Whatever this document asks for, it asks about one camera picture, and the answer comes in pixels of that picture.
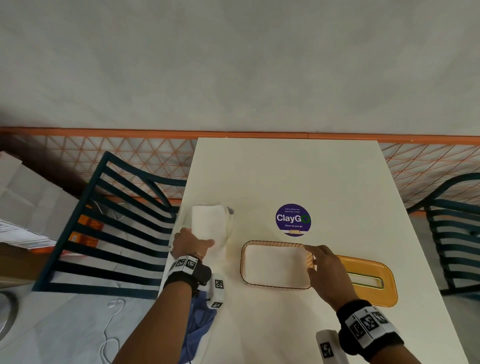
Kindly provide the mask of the black marker wristband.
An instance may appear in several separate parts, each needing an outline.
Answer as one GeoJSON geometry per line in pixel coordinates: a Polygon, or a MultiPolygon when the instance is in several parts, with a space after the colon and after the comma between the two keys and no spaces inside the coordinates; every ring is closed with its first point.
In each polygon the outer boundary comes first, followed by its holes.
{"type": "Polygon", "coordinates": [[[339,308],[339,344],[348,355],[370,361],[382,349],[404,345],[395,326],[367,300],[352,300],[339,308]]]}
{"type": "Polygon", "coordinates": [[[200,286],[206,286],[212,277],[210,267],[193,256],[181,256],[172,263],[163,288],[174,282],[184,282],[191,288],[191,295],[198,294],[200,286]]]}

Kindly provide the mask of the person's left forearm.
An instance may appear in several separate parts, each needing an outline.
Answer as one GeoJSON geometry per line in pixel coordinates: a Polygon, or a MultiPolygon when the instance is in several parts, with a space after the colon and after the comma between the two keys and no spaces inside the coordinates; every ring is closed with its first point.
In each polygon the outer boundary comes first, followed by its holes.
{"type": "Polygon", "coordinates": [[[178,364],[191,298],[190,284],[183,281],[168,284],[112,364],[178,364]]]}

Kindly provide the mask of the round grey metal object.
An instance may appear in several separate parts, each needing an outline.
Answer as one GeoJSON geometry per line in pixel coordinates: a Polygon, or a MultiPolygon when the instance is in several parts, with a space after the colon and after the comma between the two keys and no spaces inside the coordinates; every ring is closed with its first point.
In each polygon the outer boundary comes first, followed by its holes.
{"type": "Polygon", "coordinates": [[[19,308],[19,300],[16,294],[8,290],[0,290],[0,342],[12,329],[19,308]]]}

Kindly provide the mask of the brown cardboard box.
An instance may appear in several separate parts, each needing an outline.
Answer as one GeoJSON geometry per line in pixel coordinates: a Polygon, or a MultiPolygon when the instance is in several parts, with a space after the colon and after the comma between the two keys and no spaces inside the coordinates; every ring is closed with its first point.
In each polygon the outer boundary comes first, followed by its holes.
{"type": "Polygon", "coordinates": [[[0,242],[0,289],[34,283],[54,247],[26,249],[0,242]]]}

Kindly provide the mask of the person's right hand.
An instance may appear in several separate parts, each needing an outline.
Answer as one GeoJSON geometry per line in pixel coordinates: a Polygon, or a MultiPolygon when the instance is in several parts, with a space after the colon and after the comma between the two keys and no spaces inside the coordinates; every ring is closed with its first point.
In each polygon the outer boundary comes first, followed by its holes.
{"type": "Polygon", "coordinates": [[[345,266],[326,245],[304,245],[314,257],[315,270],[319,273],[319,286],[311,286],[335,312],[345,304],[358,300],[352,281],[345,266]]]}

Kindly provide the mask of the orange tissue box base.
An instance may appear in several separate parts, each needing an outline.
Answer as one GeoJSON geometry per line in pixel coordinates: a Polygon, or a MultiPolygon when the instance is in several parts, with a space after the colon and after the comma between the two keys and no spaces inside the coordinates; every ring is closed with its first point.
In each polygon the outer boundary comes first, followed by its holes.
{"type": "Polygon", "coordinates": [[[241,251],[240,276],[252,286],[306,290],[314,257],[303,244],[251,240],[241,251]]]}

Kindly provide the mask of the round purple sticker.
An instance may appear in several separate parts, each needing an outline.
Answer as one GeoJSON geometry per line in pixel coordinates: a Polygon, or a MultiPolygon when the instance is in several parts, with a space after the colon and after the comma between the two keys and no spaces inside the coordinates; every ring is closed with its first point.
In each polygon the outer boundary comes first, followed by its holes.
{"type": "Polygon", "coordinates": [[[281,206],[275,214],[275,222],[281,232],[292,237],[304,235],[312,224],[308,211],[295,203],[281,206]]]}

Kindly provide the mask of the blue clothing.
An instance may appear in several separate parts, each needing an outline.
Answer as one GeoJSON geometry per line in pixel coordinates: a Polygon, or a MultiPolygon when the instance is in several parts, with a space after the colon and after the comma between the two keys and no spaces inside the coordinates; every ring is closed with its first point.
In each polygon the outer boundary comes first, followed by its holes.
{"type": "Polygon", "coordinates": [[[217,310],[207,306],[207,292],[198,291],[190,301],[187,329],[177,364],[192,364],[201,339],[210,330],[216,315],[217,310]]]}

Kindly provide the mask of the orange packet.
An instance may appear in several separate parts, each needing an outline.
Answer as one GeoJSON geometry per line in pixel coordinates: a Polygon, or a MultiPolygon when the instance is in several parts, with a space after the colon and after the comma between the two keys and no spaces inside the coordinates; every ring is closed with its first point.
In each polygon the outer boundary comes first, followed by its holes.
{"type": "Polygon", "coordinates": [[[81,215],[78,219],[78,224],[93,228],[95,230],[103,230],[104,223],[93,219],[87,215],[81,215]]]}
{"type": "Polygon", "coordinates": [[[69,241],[93,248],[96,248],[99,242],[99,240],[96,238],[78,232],[72,232],[69,237],[69,241]]]}

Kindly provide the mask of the clear bag of white tissues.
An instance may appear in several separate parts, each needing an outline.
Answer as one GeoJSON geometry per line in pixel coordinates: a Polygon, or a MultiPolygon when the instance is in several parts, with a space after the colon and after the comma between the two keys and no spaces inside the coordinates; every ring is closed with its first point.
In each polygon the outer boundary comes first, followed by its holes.
{"type": "Polygon", "coordinates": [[[233,209],[222,204],[194,205],[184,209],[179,216],[173,233],[178,233],[182,228],[191,229],[199,239],[214,240],[213,247],[208,249],[204,263],[213,266],[226,257],[226,245],[233,232],[233,209]]]}

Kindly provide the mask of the person's left hand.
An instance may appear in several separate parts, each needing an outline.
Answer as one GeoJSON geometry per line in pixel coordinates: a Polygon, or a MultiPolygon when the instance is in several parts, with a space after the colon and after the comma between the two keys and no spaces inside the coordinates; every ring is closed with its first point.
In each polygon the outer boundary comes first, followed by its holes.
{"type": "Polygon", "coordinates": [[[171,255],[174,259],[183,256],[198,258],[201,262],[207,255],[207,251],[198,251],[197,242],[202,240],[197,238],[190,228],[183,227],[174,235],[172,242],[171,255]]]}

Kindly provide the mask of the orange mesh railing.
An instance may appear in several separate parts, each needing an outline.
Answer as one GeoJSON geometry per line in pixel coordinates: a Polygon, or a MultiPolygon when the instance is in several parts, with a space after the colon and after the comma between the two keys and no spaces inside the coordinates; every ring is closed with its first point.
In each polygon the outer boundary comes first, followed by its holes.
{"type": "Polygon", "coordinates": [[[450,178],[480,173],[480,136],[0,127],[0,137],[0,146],[10,142],[14,154],[42,172],[54,175],[45,162],[52,156],[70,180],[85,182],[106,151],[162,177],[186,179],[203,137],[376,141],[406,208],[450,178]]]}

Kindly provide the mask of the stack of white papers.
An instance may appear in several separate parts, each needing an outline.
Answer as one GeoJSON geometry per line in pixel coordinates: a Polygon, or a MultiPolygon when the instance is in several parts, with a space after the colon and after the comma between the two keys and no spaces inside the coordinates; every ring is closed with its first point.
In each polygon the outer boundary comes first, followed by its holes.
{"type": "Polygon", "coordinates": [[[57,242],[46,236],[0,220],[0,243],[32,250],[52,247],[57,242]]]}

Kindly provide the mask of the white folded cardboard box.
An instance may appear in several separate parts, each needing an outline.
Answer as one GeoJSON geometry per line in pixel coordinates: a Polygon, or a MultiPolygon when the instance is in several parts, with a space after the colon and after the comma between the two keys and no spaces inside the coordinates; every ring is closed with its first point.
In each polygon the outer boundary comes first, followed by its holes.
{"type": "Polygon", "coordinates": [[[0,220],[57,241],[78,199],[0,152],[0,220]]]}

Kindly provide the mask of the person's right forearm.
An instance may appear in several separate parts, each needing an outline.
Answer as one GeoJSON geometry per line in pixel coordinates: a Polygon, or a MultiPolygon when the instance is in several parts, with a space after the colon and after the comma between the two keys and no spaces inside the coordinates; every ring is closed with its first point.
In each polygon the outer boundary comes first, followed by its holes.
{"type": "Polygon", "coordinates": [[[371,344],[363,356],[369,364],[422,364],[403,344],[371,344]]]}

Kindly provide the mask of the dark blue slatted chair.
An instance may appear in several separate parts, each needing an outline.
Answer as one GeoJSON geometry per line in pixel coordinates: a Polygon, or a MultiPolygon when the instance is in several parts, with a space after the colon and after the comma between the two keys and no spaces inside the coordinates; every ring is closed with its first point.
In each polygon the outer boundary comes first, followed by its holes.
{"type": "Polygon", "coordinates": [[[441,296],[462,296],[480,302],[480,202],[461,202],[447,197],[454,187],[480,185],[480,173],[467,173],[443,182],[407,214],[423,211],[447,288],[441,296]]]}
{"type": "Polygon", "coordinates": [[[155,300],[180,209],[166,191],[186,184],[104,152],[32,291],[155,300]],[[78,224],[81,215],[103,229],[78,224]],[[73,232],[98,239],[97,247],[69,241],[73,232]]]}

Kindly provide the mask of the orange slotted tissue box lid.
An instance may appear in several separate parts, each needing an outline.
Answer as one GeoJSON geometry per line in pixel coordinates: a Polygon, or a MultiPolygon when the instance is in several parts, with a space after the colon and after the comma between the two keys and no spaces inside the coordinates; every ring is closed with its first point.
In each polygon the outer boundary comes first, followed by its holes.
{"type": "Polygon", "coordinates": [[[339,255],[357,296],[378,307],[394,307],[398,292],[392,271],[372,260],[339,255]]]}

